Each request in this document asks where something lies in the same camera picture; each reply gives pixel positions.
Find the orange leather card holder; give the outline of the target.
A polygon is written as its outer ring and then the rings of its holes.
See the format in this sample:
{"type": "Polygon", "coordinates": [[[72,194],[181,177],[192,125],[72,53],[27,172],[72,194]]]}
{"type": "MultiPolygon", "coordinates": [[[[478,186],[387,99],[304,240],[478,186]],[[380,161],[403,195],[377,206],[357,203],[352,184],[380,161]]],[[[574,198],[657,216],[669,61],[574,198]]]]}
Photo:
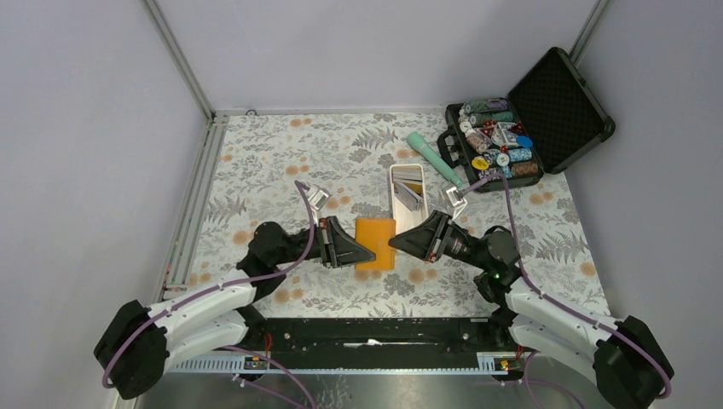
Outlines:
{"type": "Polygon", "coordinates": [[[396,221],[394,219],[357,218],[355,240],[369,249],[375,255],[375,259],[371,262],[357,264],[355,270],[392,271],[396,264],[396,250],[389,245],[389,241],[395,236],[396,221]]]}

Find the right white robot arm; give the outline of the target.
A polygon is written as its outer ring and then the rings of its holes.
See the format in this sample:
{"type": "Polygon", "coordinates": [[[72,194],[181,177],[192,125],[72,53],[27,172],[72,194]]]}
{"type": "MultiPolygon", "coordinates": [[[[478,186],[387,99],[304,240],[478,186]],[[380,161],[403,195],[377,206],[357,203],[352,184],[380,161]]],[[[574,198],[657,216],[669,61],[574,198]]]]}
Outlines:
{"type": "Polygon", "coordinates": [[[516,345],[549,356],[593,383],[615,408],[647,408],[669,395],[674,369],[648,325],[617,319],[534,289],[519,267],[513,233],[493,226],[480,237],[434,211],[418,227],[398,234],[390,247],[425,262],[447,256],[481,273],[473,282],[498,321],[489,328],[494,347],[516,345]]]}

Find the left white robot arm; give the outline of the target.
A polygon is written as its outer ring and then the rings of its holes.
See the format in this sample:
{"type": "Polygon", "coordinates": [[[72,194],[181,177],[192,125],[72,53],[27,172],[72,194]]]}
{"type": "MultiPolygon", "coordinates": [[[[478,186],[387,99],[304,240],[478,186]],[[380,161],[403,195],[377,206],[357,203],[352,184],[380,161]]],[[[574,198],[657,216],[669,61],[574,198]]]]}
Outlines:
{"type": "Polygon", "coordinates": [[[239,344],[259,347],[264,328],[243,308],[273,292],[306,260],[328,268],[371,262],[375,254],[347,234],[335,216],[289,234],[276,222],[260,224],[236,268],[218,283],[166,302],[122,305],[94,348],[101,384],[128,400],[150,390],[173,365],[206,351],[239,344]]]}

